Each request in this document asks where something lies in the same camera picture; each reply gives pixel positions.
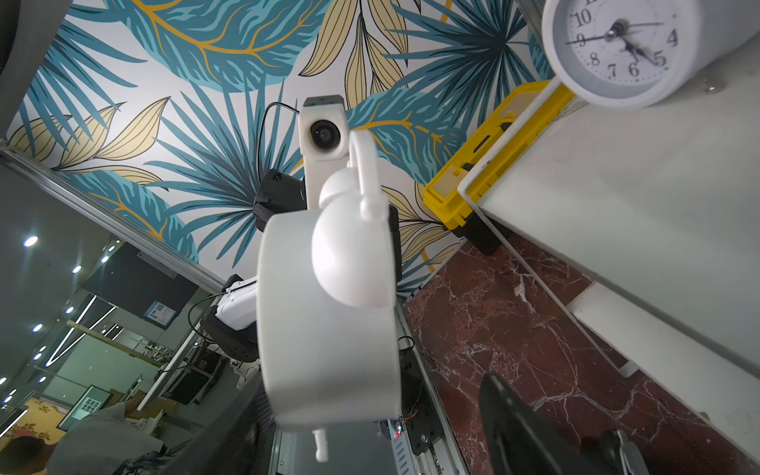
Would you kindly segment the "yellow black toolbox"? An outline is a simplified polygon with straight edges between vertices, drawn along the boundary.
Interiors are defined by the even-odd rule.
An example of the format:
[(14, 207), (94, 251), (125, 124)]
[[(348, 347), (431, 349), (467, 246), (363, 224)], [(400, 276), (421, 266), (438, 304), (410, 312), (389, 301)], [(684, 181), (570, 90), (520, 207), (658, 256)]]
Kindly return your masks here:
[(425, 205), (457, 237), (467, 239), (483, 255), (492, 255), (501, 241), (472, 206), (574, 98), (555, 80), (516, 88), (425, 186)]

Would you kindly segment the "white plastic twin-bell clock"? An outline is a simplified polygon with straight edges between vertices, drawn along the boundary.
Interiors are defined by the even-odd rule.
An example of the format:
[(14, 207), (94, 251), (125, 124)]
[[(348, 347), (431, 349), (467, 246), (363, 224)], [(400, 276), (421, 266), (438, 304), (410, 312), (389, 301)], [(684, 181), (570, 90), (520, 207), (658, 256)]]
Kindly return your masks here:
[(370, 133), (352, 132), (350, 161), (326, 181), (320, 205), (274, 216), (261, 243), (264, 389), (283, 431), (314, 435), (320, 462), (331, 427), (402, 411), (395, 253), (378, 163)]

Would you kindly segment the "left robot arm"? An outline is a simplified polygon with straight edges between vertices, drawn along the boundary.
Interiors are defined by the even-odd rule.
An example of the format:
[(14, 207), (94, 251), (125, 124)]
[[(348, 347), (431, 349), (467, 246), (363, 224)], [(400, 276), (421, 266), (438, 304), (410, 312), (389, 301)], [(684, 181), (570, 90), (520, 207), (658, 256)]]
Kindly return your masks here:
[[(264, 236), (271, 219), (307, 209), (306, 180), (272, 169), (265, 174), (253, 199), (253, 231)], [(244, 274), (231, 275), (222, 293), (200, 318), (200, 329), (223, 354), (240, 362), (259, 359), (257, 337), (258, 264)]]

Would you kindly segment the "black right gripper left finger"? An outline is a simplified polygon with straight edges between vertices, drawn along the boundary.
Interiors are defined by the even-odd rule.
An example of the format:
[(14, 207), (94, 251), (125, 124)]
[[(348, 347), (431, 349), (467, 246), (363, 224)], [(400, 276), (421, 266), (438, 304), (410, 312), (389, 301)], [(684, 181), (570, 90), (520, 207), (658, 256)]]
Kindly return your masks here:
[(276, 423), (257, 373), (239, 396), (162, 467), (162, 474), (266, 474)]

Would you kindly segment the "white metal twin-bell clock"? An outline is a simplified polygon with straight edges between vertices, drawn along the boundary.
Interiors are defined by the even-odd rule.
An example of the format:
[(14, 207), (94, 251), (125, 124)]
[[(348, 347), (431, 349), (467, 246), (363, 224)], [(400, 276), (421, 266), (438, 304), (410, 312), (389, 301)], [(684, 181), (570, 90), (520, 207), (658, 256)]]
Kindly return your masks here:
[(542, 43), (574, 94), (610, 108), (652, 106), (759, 33), (756, 1), (545, 2)]

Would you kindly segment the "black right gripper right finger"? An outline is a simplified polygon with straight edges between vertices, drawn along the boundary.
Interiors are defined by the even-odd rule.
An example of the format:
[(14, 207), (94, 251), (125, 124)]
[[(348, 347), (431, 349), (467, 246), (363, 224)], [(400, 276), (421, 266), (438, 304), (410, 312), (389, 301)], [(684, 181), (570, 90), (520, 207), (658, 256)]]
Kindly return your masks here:
[(483, 378), (479, 410), (494, 473), (594, 472), (594, 466), (574, 452), (498, 375)]

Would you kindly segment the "white two-tier shelf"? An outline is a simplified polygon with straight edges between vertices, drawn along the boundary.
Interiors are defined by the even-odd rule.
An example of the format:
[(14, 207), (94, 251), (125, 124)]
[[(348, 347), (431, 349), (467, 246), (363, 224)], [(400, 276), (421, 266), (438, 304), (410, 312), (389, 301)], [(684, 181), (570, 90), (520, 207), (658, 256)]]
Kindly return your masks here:
[(578, 320), (759, 455), (759, 43), (641, 110), (577, 102), (477, 209), (591, 277)]

